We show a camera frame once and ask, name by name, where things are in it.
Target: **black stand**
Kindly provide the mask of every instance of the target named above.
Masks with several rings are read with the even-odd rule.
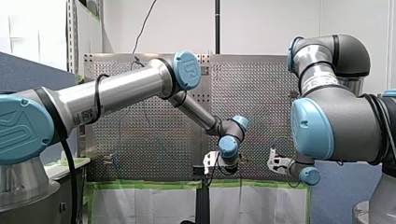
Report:
[[[205,168],[202,165],[192,166],[194,180],[201,180],[202,186],[196,190],[195,195],[195,223],[182,221],[181,224],[210,224],[209,187]]]
[[[215,3],[215,22],[216,54],[220,54],[220,0]]]

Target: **blue joint cap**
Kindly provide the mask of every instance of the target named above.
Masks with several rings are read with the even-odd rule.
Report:
[[[233,121],[237,122],[240,124],[245,130],[248,129],[248,119],[239,115],[233,116]]]
[[[52,118],[43,106],[19,96],[0,95],[0,165],[39,156],[53,134]]]
[[[320,172],[315,167],[305,167],[300,171],[299,178],[303,183],[315,186],[320,181]]]
[[[201,81],[201,66],[195,55],[189,51],[175,54],[174,71],[178,85],[185,91],[196,88]]]
[[[218,148],[224,161],[235,161],[238,158],[240,142],[233,136],[225,135],[220,138]]]
[[[300,154],[319,160],[332,156],[332,126],[317,103],[309,98],[294,101],[290,120],[294,146]]]
[[[396,90],[385,91],[383,97],[396,97]]]

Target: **green tape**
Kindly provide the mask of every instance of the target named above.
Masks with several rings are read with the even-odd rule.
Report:
[[[87,186],[87,203],[88,203],[88,224],[92,224],[92,206],[93,206],[93,188]]]
[[[308,188],[306,193],[306,215],[305,215],[306,224],[311,223],[311,193],[312,193],[311,188]]]
[[[239,188],[241,186],[239,179],[214,179],[210,188]],[[310,223],[311,217],[311,188],[307,185],[300,184],[297,188],[292,188],[288,183],[265,180],[243,179],[242,186],[262,187],[273,189],[307,189],[306,193],[306,224]],[[96,190],[101,189],[199,189],[201,181],[175,181],[175,182],[155,182],[144,180],[115,180],[104,182],[89,182],[87,185],[88,201],[88,224],[92,224],[92,205],[93,194]]]
[[[239,180],[213,180],[210,188],[236,188],[240,186]],[[300,184],[297,188],[292,188],[288,183],[267,181],[267,180],[242,180],[242,186],[265,187],[273,189],[309,189],[307,185]]]

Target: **pegboard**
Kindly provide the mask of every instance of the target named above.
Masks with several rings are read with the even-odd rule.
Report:
[[[285,180],[266,165],[270,146],[279,136],[289,140],[278,139],[277,152],[294,155],[290,92],[297,91],[298,80],[288,72],[286,60],[285,56],[211,56],[212,113],[223,119],[242,115],[250,121],[240,150],[247,158],[239,167],[244,178]],[[211,138],[209,150],[216,149],[217,139]]]
[[[137,57],[147,63],[152,58],[170,55]],[[251,121],[241,148],[247,157],[247,163],[241,164],[241,175],[284,180],[284,176],[270,172],[266,163],[274,140],[279,136],[290,137],[289,95],[296,91],[297,80],[287,72],[286,57],[197,55],[197,59],[203,69],[203,80],[190,95],[220,118],[238,114]],[[135,58],[130,54],[86,55],[86,78],[95,79],[103,73],[113,76],[139,68],[133,61]],[[216,150],[217,141],[217,137],[207,137],[169,102],[153,97],[87,126],[86,150],[94,155],[88,178],[191,180],[192,165],[199,164],[208,150]],[[292,156],[290,141],[280,139],[277,145],[279,152]]]

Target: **label sticker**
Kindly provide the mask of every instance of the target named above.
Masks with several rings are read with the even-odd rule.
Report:
[[[88,123],[93,119],[93,110],[92,109],[87,109],[81,112],[77,112],[74,115],[74,122],[75,125],[83,124],[83,123]]]
[[[324,85],[338,85],[338,80],[333,73],[316,72],[312,77],[307,79],[303,85],[303,92],[307,92],[315,87]]]

